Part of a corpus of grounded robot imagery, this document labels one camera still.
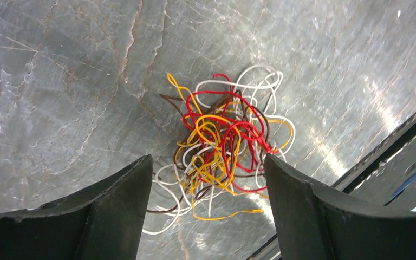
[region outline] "marble surface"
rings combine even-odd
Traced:
[[[278,114],[297,128],[288,162],[330,185],[416,111],[416,1],[0,0],[0,212],[36,208],[143,154],[164,164],[185,134],[158,97],[175,94],[165,73],[193,87],[255,63],[286,75]],[[266,214],[182,217],[143,235],[138,258],[244,259],[275,233],[266,200],[216,203]]]

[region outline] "white string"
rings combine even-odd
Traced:
[[[254,82],[255,80],[252,80],[251,82],[249,82],[248,84],[242,84],[240,83],[243,79],[243,77],[250,72],[253,69],[263,69],[267,72],[267,75],[265,77],[263,77],[261,79],[261,81],[258,84],[252,84],[252,82]],[[276,97],[276,92],[278,90],[278,88],[280,87],[281,83],[283,81],[283,73],[281,71],[277,71],[275,70],[273,67],[271,66],[267,66],[267,65],[254,65],[251,66],[249,68],[246,68],[245,71],[243,71],[240,76],[238,77],[236,82],[228,82],[228,81],[221,81],[221,80],[205,80],[202,81],[200,83],[198,83],[195,87],[195,91],[198,92],[199,89],[203,86],[205,86],[206,84],[209,83],[218,83],[218,84],[222,84],[222,85],[228,85],[228,86],[233,86],[233,91],[235,92],[238,88],[241,88],[241,93],[242,93],[242,97],[249,99],[250,100],[250,104],[253,105],[254,107],[258,108],[259,105],[259,101],[258,99],[255,97],[256,94],[258,93],[259,90],[267,90],[270,92],[269,97],[267,98],[267,102],[265,104],[265,107],[263,109],[263,114],[267,119],[276,119],[276,120],[280,120],[280,121],[284,121],[287,122],[289,124],[289,126],[291,127],[292,131],[293,131],[293,135],[291,137],[291,140],[289,141],[288,145],[286,146],[286,148],[284,149],[284,151],[282,149],[276,149],[277,148],[277,144],[275,141],[273,141],[272,139],[269,138],[269,142],[270,142],[270,146],[273,147],[273,149],[278,150],[278,152],[280,153],[281,157],[283,158],[283,160],[286,161],[286,157],[285,154],[291,149],[291,147],[294,144],[294,140],[295,140],[295,136],[296,136],[296,128],[293,124],[293,122],[291,120],[289,120],[288,118],[281,116],[281,115],[275,115],[276,111],[277,111],[277,97]],[[252,90],[251,95],[244,95],[246,90]],[[210,108],[211,106],[203,103],[200,100],[200,95],[196,95],[195,96],[198,104],[204,108]],[[239,102],[239,98],[237,97],[233,97],[232,101],[236,101]],[[269,112],[270,106],[273,103],[273,109],[271,112]],[[239,111],[241,111],[241,109],[239,109],[239,104],[238,103],[234,103],[233,105],[233,111],[236,114],[236,118],[238,120],[242,120],[242,116],[239,113]],[[259,118],[257,118],[254,113],[252,111],[248,112],[248,115],[246,115],[248,120],[252,120],[253,122],[259,122]],[[192,163],[192,158],[189,156],[190,151],[195,150],[196,148],[200,147],[202,144],[199,142],[198,144],[195,144],[191,147],[189,147],[188,149],[186,149],[186,151],[183,153],[182,156],[182,164],[185,167],[185,171],[184,171],[184,175],[186,175],[188,172],[193,170],[193,163]],[[204,153],[205,151],[208,150],[212,150],[215,147],[213,146],[213,144],[210,144],[208,142],[205,142],[205,148],[201,149],[200,151],[197,152],[197,154],[193,155],[193,156],[199,156],[202,153]],[[248,145],[245,143],[244,147],[240,148],[240,154],[243,154],[246,149],[248,149]],[[260,155],[260,149],[257,146],[257,142],[253,142],[253,154],[252,156],[254,156],[256,158],[256,160],[258,161],[263,161],[266,154],[263,154],[262,157]],[[216,161],[213,161],[211,166],[214,166],[216,163]],[[171,166],[173,166],[173,170],[174,170],[174,175],[175,175],[175,179],[176,181],[173,183],[167,183],[164,181],[160,181],[159,178],[159,174],[167,169],[170,168]],[[262,186],[259,184],[259,172],[263,172],[263,165],[258,164],[256,169],[255,169],[255,183],[256,186],[260,189],[262,188]],[[168,212],[165,213],[164,215],[170,216],[172,217],[172,221],[170,222],[170,224],[168,224],[168,226],[164,227],[162,230],[157,231],[157,232],[152,232],[152,231],[146,231],[146,230],[142,230],[143,233],[149,234],[149,235],[157,235],[160,233],[165,232],[166,230],[168,230],[172,225],[175,224],[176,220],[178,217],[180,216],[184,216],[186,214],[188,214],[189,212],[193,211],[194,208],[199,205],[201,202],[203,201],[209,201],[208,204],[208,217],[211,217],[211,209],[212,209],[212,202],[213,199],[217,196],[219,196],[220,194],[222,194],[224,192],[224,190],[220,190],[220,192],[215,193],[215,187],[211,186],[210,190],[210,196],[208,198],[201,198],[198,199],[194,202],[194,206],[192,206],[191,204],[191,200],[189,200],[189,198],[187,197],[186,192],[184,191],[183,186],[181,185],[181,177],[179,176],[178,173],[178,168],[176,164],[168,164],[165,165],[163,167],[161,167],[156,173],[155,173],[155,180],[153,180],[154,183],[157,183],[159,186],[161,186],[165,191],[167,191],[171,197],[174,199],[174,201],[176,202],[177,208],[172,211],[172,212]],[[172,192],[169,188],[165,187],[165,186],[172,186],[172,185],[178,185],[179,189],[181,190],[182,196],[183,196],[183,201],[180,203],[179,199],[177,198],[177,196],[174,194],[174,192]],[[201,189],[203,189],[203,185],[199,187],[199,189],[196,190],[196,192],[199,192]],[[167,211],[169,209],[156,205],[156,208],[158,208],[158,210],[162,210],[162,211]]]

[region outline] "tangled wire pile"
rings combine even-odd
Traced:
[[[267,76],[260,82],[252,81],[241,84],[244,76],[254,69],[265,69]],[[170,224],[157,232],[146,231],[150,235],[160,234],[169,229],[179,216],[192,211],[200,220],[221,220],[232,217],[240,212],[261,213],[262,210],[241,210],[228,216],[211,217],[211,205],[215,197],[223,192],[233,196],[247,193],[258,193],[267,187],[261,186],[258,179],[264,176],[263,161],[267,153],[279,153],[285,160],[285,154],[295,139],[294,124],[284,116],[275,115],[277,110],[276,91],[283,80],[283,73],[273,67],[255,65],[243,71],[236,82],[231,82],[225,74],[214,74],[213,78],[223,77],[224,80],[205,80],[197,84],[195,92],[178,85],[171,74],[168,81],[175,86],[179,97],[160,95],[169,102],[181,115],[183,124],[188,129],[184,140],[177,142],[178,147],[173,156],[173,163],[163,166],[154,176],[153,182],[167,191],[175,200],[172,208],[156,206],[158,210],[150,213],[166,214],[173,217]],[[199,90],[201,87],[217,83],[229,86],[228,91]],[[251,95],[245,91],[251,89]],[[255,97],[259,90],[269,91],[269,98],[263,110],[259,110],[259,101]],[[213,105],[201,101],[203,96],[214,96],[218,100]],[[187,113],[174,103],[185,103]],[[270,124],[283,124],[289,128],[288,139],[279,147],[270,138]],[[170,168],[174,172],[175,181],[162,181],[159,174]],[[239,178],[255,178],[256,188],[244,188],[238,185]],[[181,190],[178,198],[169,186],[177,185]],[[196,214],[196,206],[208,201],[208,217]]]

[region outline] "gray floor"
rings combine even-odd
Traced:
[[[184,132],[158,97],[174,94],[165,73],[194,86],[255,63],[286,75],[289,163],[332,184],[416,111],[416,1],[0,0],[0,212],[70,194],[142,154],[168,162]],[[239,204],[267,214],[185,216],[143,235],[138,258],[244,259],[275,231],[262,198],[218,210]]]

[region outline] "gray marble tabletop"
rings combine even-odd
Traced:
[[[416,111],[414,0],[0,0],[0,212],[66,196],[185,133],[159,93],[264,63],[283,71],[288,162],[332,184]],[[151,201],[165,200],[153,188]],[[143,235],[139,259],[245,259],[274,233],[265,209],[190,215]],[[146,216],[145,227],[168,221]]]

